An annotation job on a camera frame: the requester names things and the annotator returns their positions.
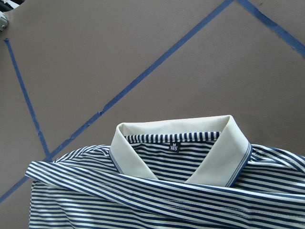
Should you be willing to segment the striped polo shirt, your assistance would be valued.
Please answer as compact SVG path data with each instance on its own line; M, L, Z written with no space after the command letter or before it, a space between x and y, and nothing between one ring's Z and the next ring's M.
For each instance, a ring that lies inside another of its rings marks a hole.
M231 115L122 123L110 146L30 163L31 229L302 229L305 159Z

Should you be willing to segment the aluminium frame post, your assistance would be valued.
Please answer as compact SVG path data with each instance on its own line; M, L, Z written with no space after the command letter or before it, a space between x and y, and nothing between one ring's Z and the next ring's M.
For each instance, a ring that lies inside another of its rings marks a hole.
M6 15L3 12L0 12L0 32L5 31L8 25L9 25L9 21Z

